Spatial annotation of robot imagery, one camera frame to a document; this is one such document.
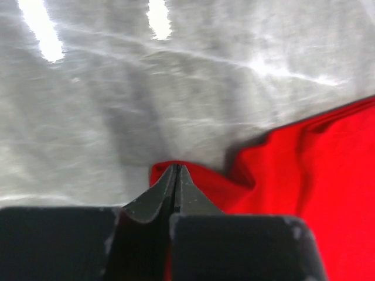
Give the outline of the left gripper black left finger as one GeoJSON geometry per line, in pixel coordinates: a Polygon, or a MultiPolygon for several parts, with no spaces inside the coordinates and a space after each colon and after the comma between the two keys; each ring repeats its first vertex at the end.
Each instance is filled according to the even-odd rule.
{"type": "Polygon", "coordinates": [[[124,214],[140,224],[154,221],[164,205],[169,206],[173,200],[176,176],[177,165],[170,165],[151,188],[123,208],[124,214]]]}

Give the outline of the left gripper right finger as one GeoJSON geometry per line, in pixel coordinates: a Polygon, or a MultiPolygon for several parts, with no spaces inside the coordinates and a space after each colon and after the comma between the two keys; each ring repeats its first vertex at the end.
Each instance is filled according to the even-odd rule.
{"type": "Polygon", "coordinates": [[[222,215],[223,212],[194,184],[185,165],[178,165],[174,212],[184,215],[222,215]]]}

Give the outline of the bright red t-shirt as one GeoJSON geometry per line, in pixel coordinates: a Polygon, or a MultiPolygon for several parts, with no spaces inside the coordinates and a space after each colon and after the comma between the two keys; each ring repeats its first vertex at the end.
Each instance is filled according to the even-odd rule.
{"type": "Polygon", "coordinates": [[[330,280],[374,279],[374,98],[271,131],[224,177],[194,184],[228,214],[279,214],[311,227],[330,280]]]}

